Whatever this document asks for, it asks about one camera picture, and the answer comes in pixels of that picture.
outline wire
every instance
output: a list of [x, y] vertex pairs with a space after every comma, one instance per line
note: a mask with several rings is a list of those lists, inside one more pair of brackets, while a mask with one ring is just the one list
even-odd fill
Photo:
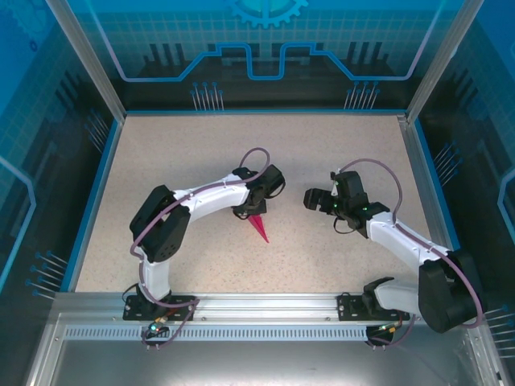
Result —
[[413, 315], [411, 318], [410, 324], [408, 325], [408, 328], [406, 329], [406, 332], [401, 336], [401, 338], [397, 339], [395, 342], [392, 342], [392, 343], [388, 342], [386, 340], [386, 342], [388, 342], [388, 347], [396, 347], [406, 340], [406, 338], [411, 334], [411, 331], [413, 330], [413, 327], [415, 325], [415, 319], [416, 319], [416, 316]]
[[[245, 160], [254, 152], [256, 151], [261, 151], [262, 153], [265, 154], [266, 156], [266, 162], [265, 162], [265, 165], [264, 167], [259, 171], [257, 172], [255, 175], [253, 175], [252, 177], [249, 177], [247, 179], [242, 179], [240, 181], [221, 181], [219, 183], [211, 183], [211, 184], [208, 184], [208, 185], [205, 185], [203, 187], [199, 187], [197, 189], [195, 189], [194, 191], [192, 191], [189, 195], [185, 195], [184, 197], [181, 197], [180, 199], [177, 199], [174, 203], [168, 205], [167, 207], [165, 207], [143, 230], [142, 232], [138, 235], [138, 237], [136, 237], [136, 239], [134, 240], [133, 244], [130, 246], [130, 254], [133, 255], [133, 256], [136, 256], [137, 258], [139, 258], [139, 282], [141, 283], [140, 285], [140, 289], [142, 290], [142, 292], [145, 294], [146, 298], [149, 299], [151, 302], [153, 302], [154, 304], [157, 304], [158, 306], [161, 306], [161, 307], [165, 307], [165, 308], [182, 308], [182, 307], [188, 307], [188, 306], [191, 306], [192, 309], [190, 310], [190, 312], [188, 313], [187, 317], [184, 319], [184, 321], [181, 323], [181, 325], [179, 326], [179, 328], [177, 329], [177, 331], [170, 337], [170, 339], [168, 339], [164, 344], [160, 345], [161, 347], [162, 346], [166, 346], [167, 344], [171, 343], [175, 337], [180, 333], [180, 331], [183, 329], [184, 327], [184, 324], [186, 324], [186, 321], [193, 315], [193, 312], [195, 311], [196, 307], [198, 306], [200, 300], [199, 299], [195, 299], [195, 300], [192, 300], [190, 302], [185, 302], [185, 303], [177, 303], [177, 304], [170, 304], [170, 303], [165, 303], [165, 302], [161, 302], [159, 301], [158, 299], [154, 298], [154, 296], [150, 293], [150, 291], [147, 289], [146, 287], [146, 283], [145, 283], [145, 275], [144, 275], [144, 271], [143, 271], [143, 262], [145, 260], [145, 257], [143, 256], [142, 253], [138, 252], [136, 250], [136, 248], [139, 246], [139, 244], [142, 242], [142, 240], [145, 238], [145, 236], [148, 234], [148, 232], [163, 218], [163, 216], [167, 215], [168, 213], [170, 213], [175, 207], [179, 206], [181, 203], [183, 203], [184, 201], [190, 199], [191, 197], [193, 197], [194, 195], [198, 195], [199, 193], [203, 192], [203, 191], [206, 191], [208, 189], [213, 189], [215, 187], [228, 187], [228, 186], [232, 186], [232, 185], [241, 185], [241, 184], [244, 184], [244, 183], [251, 183], [252, 181], [254, 181], [255, 179], [258, 179], [259, 177], [261, 177], [263, 175], [263, 173], [265, 173], [266, 169], [268, 168], [268, 166], [270, 165], [270, 153], [268, 152], [267, 149], [264, 149], [262, 147], [254, 147], [253, 149], [250, 149], [249, 151], [247, 151], [245, 153], [245, 155], [243, 156], [243, 158], [241, 159], [240, 161], [240, 167], [243, 165], [243, 163], [245, 162]], [[146, 340], [146, 336], [148, 334], [148, 331], [145, 332], [142, 336], [142, 342], [147, 344], [147, 340]]]
[[395, 173], [393, 172], [393, 170], [391, 170], [389, 168], [389, 166], [387, 166], [386, 164], [384, 164], [383, 162], [381, 161], [377, 161], [376, 159], [373, 159], [373, 158], [358, 158], [350, 163], [348, 163], [347, 165], [345, 165], [344, 167], [342, 167], [340, 169], [340, 172], [342, 171], [345, 171], [347, 170], [349, 167], [353, 166], [353, 165], [356, 165], [357, 163], [361, 163], [361, 162], [371, 162], [371, 163], [375, 163], [376, 165], [379, 165], [381, 166], [383, 169], [385, 169], [386, 171], [388, 171], [388, 173], [393, 177], [393, 180], [395, 181], [395, 184], [397, 185], [397, 191], [398, 191], [398, 194], [399, 194], [399, 199], [397, 201], [397, 205], [395, 205], [395, 208], [392, 212], [392, 217], [393, 217], [393, 223], [395, 224], [395, 222], [397, 221], [397, 212], [399, 210], [399, 208], [401, 207], [401, 203], [402, 203], [402, 188], [401, 188], [401, 182], [399, 181], [399, 179], [397, 178], [397, 176], [395, 175]]
[[356, 231], [356, 229], [353, 229], [351, 231], [348, 231], [348, 232], [340, 232], [338, 229], [336, 229], [336, 223], [338, 222], [338, 220], [342, 220], [340, 217], [336, 217], [335, 218], [335, 222], [332, 223], [332, 228], [335, 230], [336, 233], [338, 233], [339, 235], [350, 235], [352, 232]]
[[136, 285], [138, 285], [138, 283], [134, 283], [132, 286], [130, 286], [128, 289], [126, 289], [125, 291], [123, 291], [123, 294], [122, 294], [122, 300], [123, 302], [126, 302], [127, 299], [124, 298], [125, 294], [127, 294], [131, 289], [133, 288], [136, 288]]
[[177, 338], [177, 336], [179, 336], [180, 334], [180, 331], [182, 331], [182, 329], [184, 328], [184, 326], [186, 325], [186, 322], [189, 320], [189, 318], [193, 315], [193, 313], [195, 312], [196, 310], [196, 304], [192, 307], [192, 309], [190, 310], [190, 312], [187, 313], [186, 315], [186, 318], [184, 318], [184, 320], [180, 323], [180, 326], [179, 328], [177, 328], [177, 330], [175, 330], [174, 334], [165, 342], [161, 343], [161, 344], [155, 344], [155, 346], [153, 344], [150, 344], [147, 336], [148, 336], [148, 333], [149, 333], [149, 329], [147, 329], [143, 334], [142, 334], [142, 343], [147, 345], [148, 347], [155, 347], [157, 350], [159, 350], [160, 348], [162, 347], [165, 347], [167, 345], [169, 345], [170, 343], [172, 343], [175, 338]]
[[399, 181], [399, 178], [396, 176], [396, 174], [393, 172], [393, 170], [391, 170], [383, 162], [377, 161], [376, 159], [372, 159], [372, 158], [359, 158], [359, 159], [357, 159], [355, 161], [352, 161], [352, 162], [348, 163], [347, 165], [345, 165], [342, 169], [340, 169], [340, 172], [344, 171], [344, 170], [348, 169], [350, 166], [356, 165], [357, 163], [360, 163], [360, 162], [375, 163], [376, 165], [379, 165], [379, 166], [383, 167], [393, 177], [393, 180], [395, 181], [395, 184], [397, 185], [398, 194], [399, 194], [397, 205], [395, 206], [395, 208], [394, 208], [394, 210], [392, 212], [392, 219], [393, 219], [393, 223], [394, 223], [395, 228], [397, 228], [404, 236], [408, 237], [409, 239], [411, 239], [415, 243], [421, 245], [423, 248], [425, 248], [425, 249], [427, 249], [429, 251], [433, 251], [436, 256], [440, 257], [443, 261], [445, 261], [452, 268], [452, 270], [454, 270], [456, 272], [456, 274], [461, 279], [461, 281], [465, 284], [465, 287], [467, 288], [468, 292], [470, 293], [470, 296], [472, 297], [472, 300], [474, 301], [474, 305], [476, 306], [476, 314], [477, 314], [476, 321], [474, 323], [462, 324], [462, 326], [465, 327], [465, 328], [476, 328], [476, 327], [478, 327], [483, 322], [483, 307], [481, 305], [481, 301], [480, 301], [479, 297], [476, 294], [476, 291], [474, 290], [474, 287], [472, 287], [472, 284], [467, 279], [465, 274], [444, 253], [441, 253], [438, 249], [434, 249], [433, 245], [429, 245], [424, 240], [420, 240], [415, 235], [412, 235], [411, 233], [406, 231], [400, 224], [397, 223], [397, 212], [398, 212], [399, 208], [401, 207], [401, 203], [402, 203], [402, 188], [401, 188], [401, 182]]
[[236, 213], [234, 213], [234, 215], [235, 215], [238, 219], [240, 219], [240, 220], [248, 220], [248, 219], [249, 219], [249, 217], [250, 217], [250, 215], [248, 215], [248, 214], [247, 214], [247, 215], [242, 215], [242, 214], [240, 215], [240, 214], [236, 214]]
[[[373, 340], [376, 340], [378, 342], [381, 342], [381, 343], [385, 343], [385, 345], [387, 347], [392, 347], [391, 344], [389, 344], [389, 342], [386, 340], [386, 339], [382, 339], [382, 338], [371, 338]], [[369, 344], [370, 347], [376, 347], [375, 345], [371, 344], [370, 342], [367, 342]], [[403, 350], [405, 353], [407, 354], [410, 354], [410, 355], [414, 355], [416, 356], [422, 363], [424, 363], [426, 365], [426, 367], [433, 373], [435, 374], [444, 384], [450, 384], [445, 378], [443, 378], [443, 376], [438, 372], [438, 370], [436, 370], [432, 364], [430, 364], [424, 357], [422, 357], [419, 353], [417, 353], [416, 351], [412, 351], [406, 347], [403, 347], [403, 346], [399, 346], [397, 345], [397, 348], [399, 350]]]
[[275, 197], [280, 195], [282, 193], [282, 191], [284, 191], [285, 187], [286, 187], [286, 180], [284, 180], [284, 183], [281, 184], [281, 188], [279, 189], [279, 191], [276, 194], [274, 194], [274, 195], [267, 195], [265, 198], [266, 199], [274, 199]]

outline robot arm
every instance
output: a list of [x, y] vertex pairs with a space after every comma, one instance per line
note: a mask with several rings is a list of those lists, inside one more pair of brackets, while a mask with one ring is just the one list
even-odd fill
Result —
[[306, 191], [304, 206], [346, 220], [351, 229], [387, 248], [418, 277], [418, 283], [387, 277], [366, 285], [362, 300], [371, 315], [375, 310], [420, 314], [437, 332], [448, 331], [477, 316], [464, 283], [440, 256], [451, 259], [482, 298], [479, 275], [469, 254], [434, 244], [394, 219], [382, 203], [370, 203], [355, 171], [332, 173], [331, 177], [332, 191]]
[[[191, 195], [190, 199], [177, 205], [166, 218], [161, 219], [138, 246], [138, 252], [144, 256], [143, 279], [146, 289], [155, 299], [165, 299], [171, 292], [168, 281], [170, 258], [179, 250], [190, 223], [226, 207], [232, 207], [234, 214], [240, 218], [266, 213], [266, 199], [271, 198], [271, 194], [285, 181], [281, 171], [270, 165], [258, 179], [243, 182], [256, 173], [246, 167], [237, 168], [217, 181], [222, 183], [221, 186], [208, 188], [196, 195], [192, 195], [192, 192], [198, 187], [170, 191], [164, 185], [150, 193], [130, 223], [134, 240], [165, 207]], [[225, 185], [236, 181], [242, 183]], [[138, 292], [146, 297], [144, 291]]]

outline beige work surface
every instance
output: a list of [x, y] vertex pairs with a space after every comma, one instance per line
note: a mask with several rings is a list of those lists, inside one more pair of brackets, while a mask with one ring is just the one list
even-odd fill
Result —
[[[327, 293], [361, 291], [384, 276], [414, 275], [394, 255], [357, 232], [342, 236], [333, 217], [303, 206], [306, 189], [331, 189], [329, 173], [356, 158], [393, 168], [404, 192], [400, 219], [429, 231], [396, 117], [235, 115], [132, 117], [122, 130], [76, 291], [123, 291], [138, 280], [129, 223], [150, 191], [197, 187], [235, 169], [250, 148], [268, 149], [286, 178], [263, 216], [267, 244], [231, 209], [191, 224], [172, 257], [177, 292]], [[264, 157], [245, 164], [260, 170]], [[397, 189], [379, 166], [356, 166], [371, 201], [394, 208]], [[339, 224], [342, 230], [345, 224]]]

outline black bracket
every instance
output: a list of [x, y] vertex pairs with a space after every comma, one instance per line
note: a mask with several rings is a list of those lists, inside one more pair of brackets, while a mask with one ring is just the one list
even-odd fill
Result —
[[[165, 303], [180, 304], [195, 300], [194, 296], [175, 296], [168, 295], [163, 299]], [[164, 316], [171, 309], [157, 306], [149, 302], [141, 295], [131, 295], [127, 297], [126, 305], [123, 310], [123, 320], [153, 321], [156, 318]], [[168, 315], [168, 321], [182, 322], [190, 309], [188, 307], [177, 308], [172, 314]]]
[[410, 314], [396, 310], [380, 310], [370, 315], [361, 295], [351, 295], [343, 292], [336, 297], [336, 307], [338, 310], [338, 320], [341, 322], [367, 322], [367, 321], [386, 321], [396, 322], [402, 317], [403, 321], [410, 320]]

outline red cone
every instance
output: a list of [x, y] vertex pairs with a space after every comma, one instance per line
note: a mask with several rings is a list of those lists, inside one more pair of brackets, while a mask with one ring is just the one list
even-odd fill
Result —
[[265, 226], [263, 225], [263, 219], [261, 218], [261, 216], [260, 215], [249, 216], [249, 221], [253, 225], [253, 227], [256, 228], [256, 230], [259, 232], [259, 234], [262, 236], [262, 238], [265, 239], [265, 241], [267, 243], [269, 243], [268, 237], [266, 237]]

